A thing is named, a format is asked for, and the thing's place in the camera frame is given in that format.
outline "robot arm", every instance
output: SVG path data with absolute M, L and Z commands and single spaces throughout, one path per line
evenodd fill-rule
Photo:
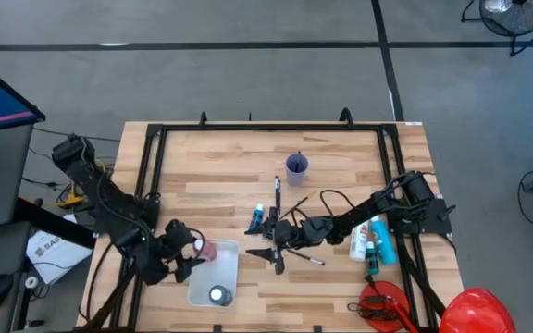
M 252 255 L 262 257 L 276 265 L 276 273 L 282 274 L 284 264 L 280 251 L 282 249 L 301 249 L 317 246 L 326 240 L 328 244 L 341 244 L 351 231 L 364 221 L 379 214 L 396 214 L 404 224 L 419 226 L 420 223 L 442 223 L 455 208 L 445 207 L 442 199 L 437 199 L 419 171 L 409 171 L 393 179 L 384 189 L 371 194 L 369 199 L 354 206 L 353 209 L 334 216 L 305 216 L 299 225 L 292 225 L 289 220 L 278 220 L 271 214 L 265 223 L 246 231 L 246 234 L 263 234 L 273 240 L 273 247 L 266 250 L 248 250 Z M 395 191 L 401 189 L 403 197 L 397 199 Z
M 182 282 L 194 265 L 203 262 L 182 257 L 182 248 L 196 238 L 178 220 L 170 221 L 164 235 L 154 236 L 159 196 L 137 198 L 123 193 L 95 163 L 94 148 L 87 139 L 70 135 L 53 149 L 53 161 L 83 190 L 96 209 L 98 231 L 110 236 L 123 257 L 134 259 L 145 284 L 154 285 L 169 273 Z M 173 260 L 177 269 L 170 271 L 166 263 Z

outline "wooden tabletop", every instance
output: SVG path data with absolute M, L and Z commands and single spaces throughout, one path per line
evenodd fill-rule
M 406 169 L 433 171 L 423 127 L 408 123 L 397 126 Z M 113 176 L 124 192 L 134 192 L 146 127 L 144 122 L 125 124 Z M 387 145 L 391 147 L 390 138 Z M 285 181 L 285 159 L 298 150 L 308 158 L 310 167 L 303 187 L 291 188 Z M 389 155 L 396 175 L 391 149 Z M 152 154 L 148 182 L 153 160 Z M 156 286 L 143 287 L 137 330 L 212 331 L 213 325 L 220 324 L 225 331 L 311 331 L 314 325 L 323 326 L 324 331 L 375 331 L 346 308 L 347 303 L 358 301 L 366 285 L 365 264 L 349 259 L 348 240 L 334 247 L 323 243 L 300 250 L 325 261 L 325 266 L 284 253 L 286 270 L 280 276 L 275 275 L 273 265 L 245 253 L 269 245 L 243 232 L 257 204 L 263 204 L 266 211 L 274 205 L 275 176 L 282 178 L 282 211 L 314 191 L 336 189 L 358 204 L 384 186 L 374 132 L 170 132 L 161 174 L 162 213 L 157 233 L 163 232 L 170 219 L 177 218 L 200 229 L 208 239 L 237 241 L 236 300 L 227 309 L 191 306 L 188 284 L 177 284 L 174 277 L 168 277 Z M 439 192 L 435 178 L 426 177 L 433 191 Z M 326 199 L 336 214 L 349 209 L 340 196 L 329 193 Z M 326 213 L 317 194 L 301 208 L 309 216 Z M 447 305 L 463 290 L 453 249 L 436 235 L 422 235 L 421 240 L 430 284 Z M 82 311 L 93 269 L 108 243 L 107 238 L 96 242 Z M 93 313 L 115 287 L 119 266 L 120 255 L 112 249 L 94 285 Z M 381 265 L 376 280 L 403 286 L 398 264 Z M 420 293 L 415 290 L 421 323 L 426 323 Z M 122 325 L 127 323 L 130 290 L 126 295 Z

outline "small cup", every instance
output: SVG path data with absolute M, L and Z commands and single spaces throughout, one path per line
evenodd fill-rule
M 287 162 L 285 162 L 287 168 L 287 183 L 290 186 L 300 186 L 304 182 L 305 173 L 309 163 L 307 158 L 300 153 L 291 154 L 287 157 Z

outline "floor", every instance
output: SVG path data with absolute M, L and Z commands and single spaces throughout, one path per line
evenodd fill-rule
M 465 286 L 491 290 L 518 330 L 529 332 L 533 226 L 519 213 L 516 190 L 533 170 L 533 48 L 509 57 L 507 39 L 460 22 L 466 2 L 0 0 L 0 77 L 45 112 L 42 128 L 111 138 L 128 120 L 193 120 L 202 111 L 214 120 L 244 120 L 249 112 L 253 119 L 332 120 L 347 106 L 356 120 L 422 121 L 443 195 L 457 205 L 452 226 Z M 380 36 L 390 42 L 384 56 Z M 166 44 L 249 41 L 375 47 Z M 61 140 L 35 132 L 31 147 L 49 153 Z M 95 147 L 101 155 L 118 148 Z M 66 180 L 34 154 L 25 177 Z M 30 184 L 21 195 L 56 197 Z M 523 200 L 533 218 L 533 195 Z M 31 331 L 74 325 L 86 275 L 87 268 L 70 272 L 32 303 L 31 319 L 47 324 Z

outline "paper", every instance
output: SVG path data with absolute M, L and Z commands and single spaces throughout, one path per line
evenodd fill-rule
M 63 216 L 67 221 L 77 223 L 75 216 Z M 63 240 L 44 231 L 38 231 L 28 240 L 26 255 L 36 268 L 43 282 L 47 285 L 54 284 L 80 261 L 92 254 L 92 250 Z M 51 263 L 59 265 L 38 264 Z

